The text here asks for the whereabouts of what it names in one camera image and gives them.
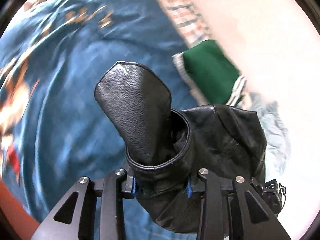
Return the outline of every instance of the blue blanket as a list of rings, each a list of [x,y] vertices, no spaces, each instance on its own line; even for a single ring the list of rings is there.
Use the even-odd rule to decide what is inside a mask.
[[[81,176],[102,178],[125,160],[93,97],[117,60],[150,67],[173,108],[197,105],[172,64],[187,46],[156,0],[49,0],[11,23],[0,48],[1,174],[39,222]],[[195,239],[160,228],[136,200],[124,215],[128,240]]]

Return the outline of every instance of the black leather fabric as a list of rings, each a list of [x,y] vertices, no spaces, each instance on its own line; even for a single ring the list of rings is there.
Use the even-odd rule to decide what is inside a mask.
[[[197,232],[201,195],[188,195],[186,187],[200,168],[264,182],[267,142],[255,112],[221,105],[170,109],[168,88],[133,62],[116,62],[94,96],[127,145],[137,200],[161,227]]]

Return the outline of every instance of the plaid fabric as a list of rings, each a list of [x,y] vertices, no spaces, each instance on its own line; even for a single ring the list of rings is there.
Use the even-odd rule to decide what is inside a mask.
[[[189,48],[212,39],[209,27],[190,0],[158,0]]]

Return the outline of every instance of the folded green garment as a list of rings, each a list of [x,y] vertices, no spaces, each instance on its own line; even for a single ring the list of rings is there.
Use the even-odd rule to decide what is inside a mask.
[[[213,40],[173,56],[173,62],[200,105],[235,106],[241,100],[246,79],[224,56]]]

